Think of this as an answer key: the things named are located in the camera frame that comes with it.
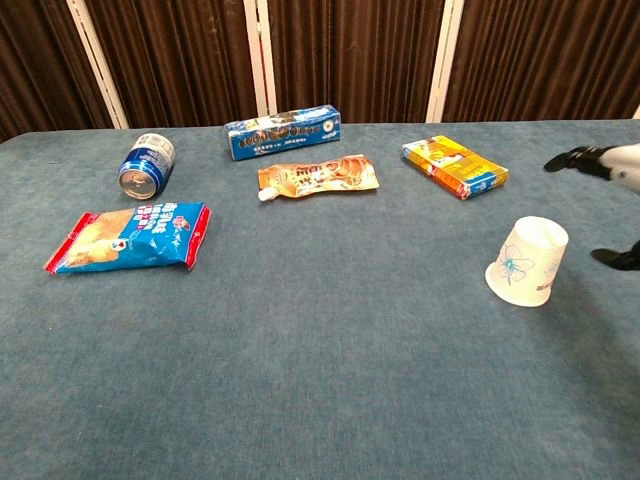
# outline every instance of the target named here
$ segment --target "blue can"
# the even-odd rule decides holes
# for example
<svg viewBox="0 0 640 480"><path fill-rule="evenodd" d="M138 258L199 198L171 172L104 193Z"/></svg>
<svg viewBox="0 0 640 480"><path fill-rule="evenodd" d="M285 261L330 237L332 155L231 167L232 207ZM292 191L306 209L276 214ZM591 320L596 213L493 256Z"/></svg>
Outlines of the blue can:
<svg viewBox="0 0 640 480"><path fill-rule="evenodd" d="M173 167L175 149L157 133L145 133L120 165L120 187L130 197L148 200L164 187Z"/></svg>

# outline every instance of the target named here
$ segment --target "logo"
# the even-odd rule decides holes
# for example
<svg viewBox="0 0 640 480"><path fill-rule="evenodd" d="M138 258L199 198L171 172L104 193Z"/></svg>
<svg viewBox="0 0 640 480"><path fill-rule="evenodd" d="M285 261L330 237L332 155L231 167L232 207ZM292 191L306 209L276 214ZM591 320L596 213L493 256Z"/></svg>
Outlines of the logo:
<svg viewBox="0 0 640 480"><path fill-rule="evenodd" d="M111 250L113 250L114 252L120 252L125 248L127 248L126 238L119 238L118 240L113 240L111 242Z"/></svg>
<svg viewBox="0 0 640 480"><path fill-rule="evenodd" d="M181 230L181 229L189 230L191 228L191 225L189 225L189 222L187 222L187 220L182 215L173 219L173 226L177 230Z"/></svg>

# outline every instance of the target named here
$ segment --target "upside-down cup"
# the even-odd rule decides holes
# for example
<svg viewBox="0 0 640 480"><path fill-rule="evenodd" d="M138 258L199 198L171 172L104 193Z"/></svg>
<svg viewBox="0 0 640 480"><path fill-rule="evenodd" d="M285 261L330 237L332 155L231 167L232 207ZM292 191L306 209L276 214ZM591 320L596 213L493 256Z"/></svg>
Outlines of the upside-down cup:
<svg viewBox="0 0 640 480"><path fill-rule="evenodd" d="M539 307L551 286L569 242L566 230L542 217L516 221L495 262L485 272L487 284L502 300Z"/></svg>

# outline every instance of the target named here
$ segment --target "cup rim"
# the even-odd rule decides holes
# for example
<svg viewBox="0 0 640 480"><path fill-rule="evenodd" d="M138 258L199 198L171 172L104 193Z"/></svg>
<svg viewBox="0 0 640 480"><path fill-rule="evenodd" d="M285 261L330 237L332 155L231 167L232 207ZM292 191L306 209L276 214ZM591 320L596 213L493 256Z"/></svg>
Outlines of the cup rim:
<svg viewBox="0 0 640 480"><path fill-rule="evenodd" d="M550 288L546 289L545 292L542 295L540 295L536 300L525 300L522 298L518 298L517 296L506 295L502 290L498 288L498 285L496 285L493 281L491 272L493 271L493 268L495 267L495 265L496 265L496 262L492 262L489 264L489 266L484 272L484 279L487 282L487 285L489 286L491 291L495 293L498 298L512 305L516 305L518 307L532 308L532 307L540 307L544 305L545 303L547 303L547 301L551 297Z"/></svg>

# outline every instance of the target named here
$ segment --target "oreo box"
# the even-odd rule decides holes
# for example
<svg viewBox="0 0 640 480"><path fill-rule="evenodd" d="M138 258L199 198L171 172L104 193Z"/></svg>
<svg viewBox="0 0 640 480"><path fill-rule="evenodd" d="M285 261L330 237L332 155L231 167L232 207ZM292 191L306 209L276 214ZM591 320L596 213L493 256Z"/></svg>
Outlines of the oreo box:
<svg viewBox="0 0 640 480"><path fill-rule="evenodd" d="M340 112L331 105L302 108L225 125L234 160L340 140Z"/></svg>

